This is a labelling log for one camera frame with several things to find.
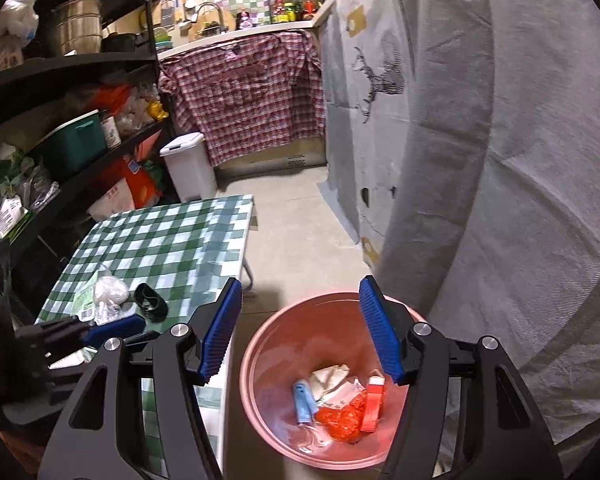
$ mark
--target deer print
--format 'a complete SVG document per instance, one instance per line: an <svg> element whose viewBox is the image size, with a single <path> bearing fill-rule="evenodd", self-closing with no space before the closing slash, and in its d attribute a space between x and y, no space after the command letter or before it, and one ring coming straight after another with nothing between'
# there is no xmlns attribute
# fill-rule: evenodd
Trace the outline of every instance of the deer print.
<svg viewBox="0 0 600 480"><path fill-rule="evenodd" d="M353 69L362 71L371 86L369 94L364 99L366 105L360 106L360 111L362 111L365 117L363 124L371 117L371 105L379 93L396 95L404 92L404 76L400 69L402 56L396 47L396 43L394 35L390 32L382 37L381 44L384 51L384 60L382 61L383 72L380 75L376 75L374 70L366 63L362 50L354 47L358 51L358 54L353 64Z"/></svg>

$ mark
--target pink plastic basin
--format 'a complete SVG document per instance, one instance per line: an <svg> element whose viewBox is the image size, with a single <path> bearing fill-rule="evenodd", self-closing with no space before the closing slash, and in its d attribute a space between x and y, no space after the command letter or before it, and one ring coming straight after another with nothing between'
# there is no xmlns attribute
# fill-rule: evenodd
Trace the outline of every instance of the pink plastic basin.
<svg viewBox="0 0 600 480"><path fill-rule="evenodd" d="M413 319L424 321L408 309ZM374 433L366 434L356 444L333 442L311 454L291 446L290 439L299 431L293 384L314 370L334 364L349 365L363 384L369 372L381 368L357 292L336 292L301 301L280 310L260 327L240 368L240 396L247 417L273 449L303 464L343 470L384 462L407 394L406 386L393 383L388 385L382 418Z"/></svg>

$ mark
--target silver screw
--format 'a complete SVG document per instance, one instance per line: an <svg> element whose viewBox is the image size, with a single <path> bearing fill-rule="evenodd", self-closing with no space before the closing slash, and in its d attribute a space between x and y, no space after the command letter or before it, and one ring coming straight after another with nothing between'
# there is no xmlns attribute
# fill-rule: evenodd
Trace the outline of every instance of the silver screw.
<svg viewBox="0 0 600 480"><path fill-rule="evenodd" d="M418 335L429 335L431 327L426 323L416 323L413 325L413 331Z"/></svg>
<svg viewBox="0 0 600 480"><path fill-rule="evenodd" d="M171 327L171 335L176 337L182 337L186 335L188 331L189 325L186 325L185 323L178 323L177 325L173 325Z"/></svg>
<svg viewBox="0 0 600 480"><path fill-rule="evenodd" d="M488 335L487 337L482 338L482 346L487 350L495 350L498 347L498 340Z"/></svg>
<svg viewBox="0 0 600 480"><path fill-rule="evenodd" d="M118 348L120 346L120 339L118 339L117 337L110 337L109 339L107 339L104 342L104 349L105 350L115 350L116 348Z"/></svg>

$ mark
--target beige tile floor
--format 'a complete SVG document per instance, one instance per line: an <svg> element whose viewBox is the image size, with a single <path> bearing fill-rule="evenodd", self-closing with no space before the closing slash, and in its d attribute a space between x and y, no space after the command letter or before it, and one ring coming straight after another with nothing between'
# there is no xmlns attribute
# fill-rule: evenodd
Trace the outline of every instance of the beige tile floor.
<svg viewBox="0 0 600 480"><path fill-rule="evenodd" d="M362 250L354 245L318 191L317 184L326 175L326 168L285 170L242 178L222 189L223 195L253 194L258 216L258 231L250 232L246 253L255 276L256 296L245 298L230 364L226 480L378 477L376 470L325 471L284 458L258 436L240 402L242 354L262 323L281 307L310 295L358 290L360 279L368 274Z"/></svg>

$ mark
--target table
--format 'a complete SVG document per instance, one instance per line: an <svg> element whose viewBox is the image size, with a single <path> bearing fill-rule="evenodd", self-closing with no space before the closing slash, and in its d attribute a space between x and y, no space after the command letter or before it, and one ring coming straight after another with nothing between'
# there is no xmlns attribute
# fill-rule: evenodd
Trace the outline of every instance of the table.
<svg viewBox="0 0 600 480"><path fill-rule="evenodd" d="M186 322L201 304L215 301L229 277L240 278L253 211L251 195L229 196L118 213L84 237L46 300L38 322L70 316L76 291L99 264L134 290L147 283L169 305L163 332ZM228 384L227 351L218 375L195 387L209 440L222 465L222 431ZM142 409L152 472L166 476L155 415L153 381L142 380Z"/></svg>

